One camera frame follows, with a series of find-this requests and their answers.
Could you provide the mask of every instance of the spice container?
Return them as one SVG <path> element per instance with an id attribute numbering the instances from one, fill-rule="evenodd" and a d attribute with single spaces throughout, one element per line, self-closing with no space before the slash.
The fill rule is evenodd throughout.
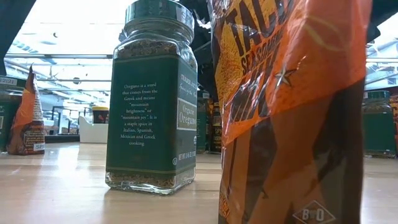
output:
<path id="1" fill-rule="evenodd" d="M 26 80 L 20 78 L 0 77 L 0 152 L 6 152 L 9 134 L 22 101 L 22 92 Z"/>
<path id="2" fill-rule="evenodd" d="M 109 108 L 93 106 L 93 124 L 107 124 L 109 121 Z"/>
<path id="3" fill-rule="evenodd" d="M 199 154 L 208 148 L 208 99 L 209 93 L 198 90 L 197 153 Z"/>
<path id="4" fill-rule="evenodd" d="M 223 133 L 223 127 L 221 125 L 221 113 L 218 102 L 214 103 L 213 107 L 213 132 L 211 138 L 210 152 L 219 154 L 221 153 L 221 135 Z"/>
<path id="5" fill-rule="evenodd" d="M 388 91 L 364 93 L 363 132 L 365 153 L 394 157 L 396 155 L 394 117 Z"/>
<path id="6" fill-rule="evenodd" d="M 197 62 L 181 4 L 138 0 L 114 50 L 106 183 L 170 194 L 195 177 Z"/>

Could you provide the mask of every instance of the wooden counter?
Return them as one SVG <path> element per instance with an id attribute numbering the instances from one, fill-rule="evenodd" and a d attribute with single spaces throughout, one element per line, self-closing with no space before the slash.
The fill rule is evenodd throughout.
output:
<path id="1" fill-rule="evenodd" d="M 172 196 L 109 190 L 104 144 L 47 144 L 0 155 L 0 223 L 216 224 L 220 157 L 198 155 L 194 183 Z M 398 161 L 366 159 L 363 224 L 398 221 Z"/>

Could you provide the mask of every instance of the trader joe's label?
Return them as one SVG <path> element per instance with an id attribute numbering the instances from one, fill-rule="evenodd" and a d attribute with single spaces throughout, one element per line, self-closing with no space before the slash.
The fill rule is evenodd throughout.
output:
<path id="1" fill-rule="evenodd" d="M 192 169 L 196 123 L 197 74 L 181 58 L 114 60 L 107 171 L 173 176 Z"/>

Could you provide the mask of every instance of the orange bag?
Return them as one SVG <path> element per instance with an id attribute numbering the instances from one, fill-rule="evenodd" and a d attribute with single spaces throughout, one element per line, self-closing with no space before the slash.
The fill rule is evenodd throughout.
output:
<path id="1" fill-rule="evenodd" d="M 360 223 L 371 0 L 211 0 L 219 222 Z"/>
<path id="2" fill-rule="evenodd" d="M 15 115 L 7 144 L 10 155 L 44 154 L 45 130 L 36 75 L 30 66 L 22 102 Z"/>

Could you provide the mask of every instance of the bag logo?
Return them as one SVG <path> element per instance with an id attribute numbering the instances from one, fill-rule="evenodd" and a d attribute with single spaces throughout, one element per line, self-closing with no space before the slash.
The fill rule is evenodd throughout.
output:
<path id="1" fill-rule="evenodd" d="M 334 215 L 315 200 L 304 206 L 293 217 L 304 224 L 326 224 L 336 220 Z"/>

